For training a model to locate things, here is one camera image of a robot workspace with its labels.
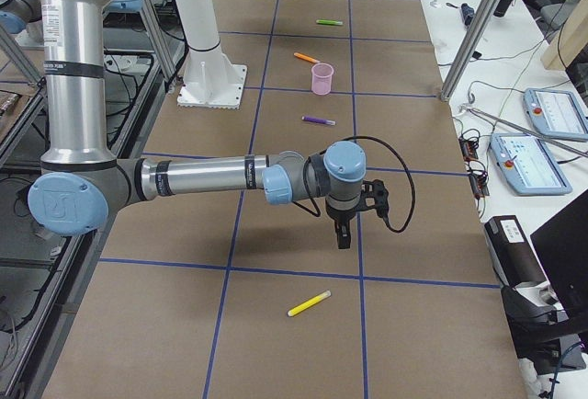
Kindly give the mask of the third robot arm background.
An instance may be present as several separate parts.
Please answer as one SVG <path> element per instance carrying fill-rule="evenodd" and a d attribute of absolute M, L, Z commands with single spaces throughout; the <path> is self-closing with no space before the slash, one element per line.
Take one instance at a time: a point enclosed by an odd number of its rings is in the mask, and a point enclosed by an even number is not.
<path fill-rule="evenodd" d="M 13 36 L 25 34 L 19 42 L 42 47 L 42 13 L 40 0 L 1 0 L 1 26 Z"/>

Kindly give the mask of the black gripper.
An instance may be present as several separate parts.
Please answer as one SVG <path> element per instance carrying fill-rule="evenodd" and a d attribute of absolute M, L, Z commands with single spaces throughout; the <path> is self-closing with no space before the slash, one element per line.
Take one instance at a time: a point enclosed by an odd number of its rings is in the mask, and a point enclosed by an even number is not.
<path fill-rule="evenodd" d="M 337 247 L 339 249 L 349 249 L 351 247 L 350 222 L 356 217 L 356 208 L 339 210 L 327 205 L 326 212 L 334 221 Z"/>

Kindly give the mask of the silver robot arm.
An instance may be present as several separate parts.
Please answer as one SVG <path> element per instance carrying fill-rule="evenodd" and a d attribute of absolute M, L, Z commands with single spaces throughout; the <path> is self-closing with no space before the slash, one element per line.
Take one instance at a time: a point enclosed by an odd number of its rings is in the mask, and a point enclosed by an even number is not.
<path fill-rule="evenodd" d="M 272 204 L 324 198 L 337 244 L 367 208 L 366 156 L 340 141 L 322 154 L 295 152 L 189 162 L 119 159 L 107 147 L 103 14 L 143 0 L 40 0 L 50 147 L 28 192 L 34 219 L 63 235 L 86 234 L 134 203 L 198 192 L 261 189 Z"/>

